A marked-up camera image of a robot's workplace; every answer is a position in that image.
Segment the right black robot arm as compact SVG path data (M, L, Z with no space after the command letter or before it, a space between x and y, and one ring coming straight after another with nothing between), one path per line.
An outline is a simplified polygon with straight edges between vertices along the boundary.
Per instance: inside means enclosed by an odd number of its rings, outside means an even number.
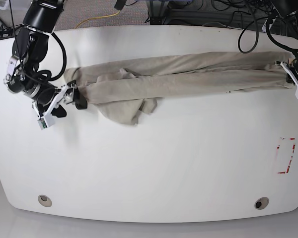
M64 11L63 0L34 0L28 9L21 29L14 34L12 57L6 73L5 84L12 93L24 93L32 99L33 109L38 118L51 115L57 118L67 116L66 110L60 105L74 104L78 110L87 109L87 100L80 94L75 80L62 88L52 84L65 73L67 54L54 28ZM39 70L40 62L48 51L49 37L52 36L62 51L61 71L53 76L50 70Z

